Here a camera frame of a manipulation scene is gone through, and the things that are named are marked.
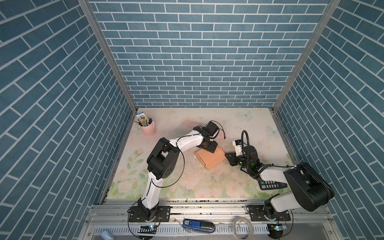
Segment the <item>pink paper box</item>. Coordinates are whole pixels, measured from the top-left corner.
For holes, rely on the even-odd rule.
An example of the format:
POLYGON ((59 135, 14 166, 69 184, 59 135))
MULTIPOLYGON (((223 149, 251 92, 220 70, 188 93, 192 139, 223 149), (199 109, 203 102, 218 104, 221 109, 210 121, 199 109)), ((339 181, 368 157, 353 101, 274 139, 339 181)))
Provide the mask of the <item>pink paper box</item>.
POLYGON ((201 149, 195 153, 195 156, 200 160, 206 170, 211 170, 227 159, 225 152, 220 147, 217 147, 214 153, 201 149))

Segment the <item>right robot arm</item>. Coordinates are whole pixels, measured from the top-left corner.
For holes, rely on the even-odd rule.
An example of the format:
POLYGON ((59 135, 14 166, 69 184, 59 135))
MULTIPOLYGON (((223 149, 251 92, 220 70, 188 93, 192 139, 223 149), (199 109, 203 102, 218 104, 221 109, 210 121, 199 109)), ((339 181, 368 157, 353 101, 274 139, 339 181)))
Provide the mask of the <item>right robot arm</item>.
POLYGON ((274 220, 282 213, 297 208, 313 212, 327 204, 334 196, 331 186, 311 167, 303 162, 294 166, 277 166, 260 162, 256 149, 243 147, 241 154, 225 154, 230 165, 240 166, 240 170, 258 182, 285 184, 290 192, 276 194, 264 203, 264 215, 274 220))

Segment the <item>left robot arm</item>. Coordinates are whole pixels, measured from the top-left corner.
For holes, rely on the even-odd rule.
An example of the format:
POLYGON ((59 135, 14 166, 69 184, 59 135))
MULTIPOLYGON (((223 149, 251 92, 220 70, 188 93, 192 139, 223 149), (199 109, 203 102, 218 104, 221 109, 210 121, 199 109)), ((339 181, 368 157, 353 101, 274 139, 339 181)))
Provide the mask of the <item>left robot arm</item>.
POLYGON ((164 180, 174 171, 179 155, 193 147, 213 153, 218 147, 215 138, 219 132, 225 135, 222 125, 209 121, 204 126, 195 126, 184 136, 172 140, 159 139, 147 158, 148 183, 143 196, 137 202, 140 217, 150 221, 156 216, 160 192, 165 188, 164 180))

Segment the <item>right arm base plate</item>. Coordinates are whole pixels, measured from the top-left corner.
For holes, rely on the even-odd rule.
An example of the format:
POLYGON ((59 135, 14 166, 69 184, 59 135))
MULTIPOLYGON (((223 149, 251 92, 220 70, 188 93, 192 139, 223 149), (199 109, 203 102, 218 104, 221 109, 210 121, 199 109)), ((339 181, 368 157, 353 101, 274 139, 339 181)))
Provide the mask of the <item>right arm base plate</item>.
POLYGON ((289 211, 278 213, 275 210, 272 210, 270 207, 263 205, 247 205, 245 207, 248 212, 251 221, 253 222, 262 222, 262 221, 290 221, 291 216, 289 211))

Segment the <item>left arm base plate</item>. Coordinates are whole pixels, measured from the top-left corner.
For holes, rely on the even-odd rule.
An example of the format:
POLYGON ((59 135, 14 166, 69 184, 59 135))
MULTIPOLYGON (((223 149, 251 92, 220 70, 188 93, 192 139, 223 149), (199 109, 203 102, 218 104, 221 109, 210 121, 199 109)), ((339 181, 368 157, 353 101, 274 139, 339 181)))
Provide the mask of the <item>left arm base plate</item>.
POLYGON ((157 218, 157 221, 166 223, 170 220, 170 214, 170 206, 156 206, 151 210, 143 206, 133 206, 130 209, 129 221, 133 223, 154 222, 157 218))

